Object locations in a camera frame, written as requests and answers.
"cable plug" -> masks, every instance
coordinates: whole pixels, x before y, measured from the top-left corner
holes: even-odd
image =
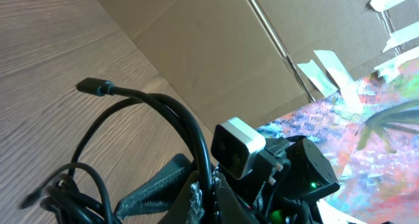
[[[77,83],[76,89],[79,92],[92,94],[95,96],[104,96],[106,94],[113,95],[111,89],[114,86],[115,85],[111,81],[88,77],[85,80]]]
[[[37,188],[32,193],[28,194],[19,204],[20,209],[29,208],[34,205],[42,196],[42,189]]]

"painted canvas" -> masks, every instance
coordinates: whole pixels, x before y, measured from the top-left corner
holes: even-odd
[[[316,142],[341,184],[325,200],[366,223],[419,223],[419,59],[399,71],[388,84],[374,75],[356,81],[362,114],[335,92],[257,129]]]

